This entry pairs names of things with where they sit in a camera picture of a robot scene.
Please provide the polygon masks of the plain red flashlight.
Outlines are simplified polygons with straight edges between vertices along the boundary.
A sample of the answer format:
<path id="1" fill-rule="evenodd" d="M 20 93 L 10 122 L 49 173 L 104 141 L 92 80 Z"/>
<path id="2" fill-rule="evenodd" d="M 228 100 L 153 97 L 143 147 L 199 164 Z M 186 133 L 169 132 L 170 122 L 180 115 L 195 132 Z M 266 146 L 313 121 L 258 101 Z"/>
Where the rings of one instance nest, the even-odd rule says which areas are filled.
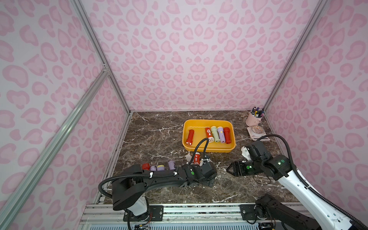
<path id="1" fill-rule="evenodd" d="M 189 130 L 186 145 L 191 146 L 193 144 L 194 133 L 195 131 L 193 129 Z"/>

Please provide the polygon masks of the green flashlight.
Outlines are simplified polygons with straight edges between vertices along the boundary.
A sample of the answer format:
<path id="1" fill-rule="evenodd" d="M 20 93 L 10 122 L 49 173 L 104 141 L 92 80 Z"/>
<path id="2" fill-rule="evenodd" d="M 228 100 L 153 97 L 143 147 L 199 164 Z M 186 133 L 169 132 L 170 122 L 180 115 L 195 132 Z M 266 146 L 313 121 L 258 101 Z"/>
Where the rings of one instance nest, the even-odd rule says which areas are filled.
<path id="1" fill-rule="evenodd" d="M 220 138 L 219 138 L 219 134 L 218 134 L 218 129 L 217 129 L 217 127 L 216 127 L 216 126 L 212 126 L 212 127 L 210 128 L 210 130 L 211 130 L 212 136 L 213 136 L 213 138 L 214 138 L 214 141 L 215 141 L 216 143 L 219 143 L 219 142 L 220 142 Z"/>

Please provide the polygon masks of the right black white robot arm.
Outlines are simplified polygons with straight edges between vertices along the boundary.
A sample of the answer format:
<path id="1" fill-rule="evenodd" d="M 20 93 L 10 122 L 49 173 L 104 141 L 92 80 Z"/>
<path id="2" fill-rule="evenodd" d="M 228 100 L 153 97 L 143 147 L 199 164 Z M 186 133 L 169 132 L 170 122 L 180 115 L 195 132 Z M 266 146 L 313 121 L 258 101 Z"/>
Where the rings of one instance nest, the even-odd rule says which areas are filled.
<path id="1" fill-rule="evenodd" d="M 366 230 L 368 228 L 310 185 L 294 164 L 287 141 L 277 134 L 274 137 L 282 140 L 287 156 L 273 157 L 262 142 L 263 139 L 268 138 L 268 135 L 265 135 L 245 147 L 249 160 L 232 162 L 227 172 L 235 177 L 264 173 L 290 191 L 309 211 L 313 219 L 302 217 L 298 212 L 276 202 L 270 195 L 265 195 L 256 201 L 264 213 L 295 230 Z"/>

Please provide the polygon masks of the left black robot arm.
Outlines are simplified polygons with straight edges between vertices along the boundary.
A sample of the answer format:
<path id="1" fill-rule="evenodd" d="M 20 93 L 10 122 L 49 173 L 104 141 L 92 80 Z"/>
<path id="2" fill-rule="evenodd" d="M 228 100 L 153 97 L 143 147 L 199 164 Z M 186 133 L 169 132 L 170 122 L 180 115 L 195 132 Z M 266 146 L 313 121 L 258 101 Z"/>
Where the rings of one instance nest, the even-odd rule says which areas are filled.
<path id="1" fill-rule="evenodd" d="M 144 170 L 139 164 L 127 168 L 118 176 L 106 178 L 98 185 L 98 191 L 112 199 L 113 210 L 132 207 L 147 191 L 164 187 L 189 187 L 203 185 L 213 187 L 217 170 L 212 162 L 202 166 L 194 164 L 195 156 L 188 164 L 173 170 Z"/>

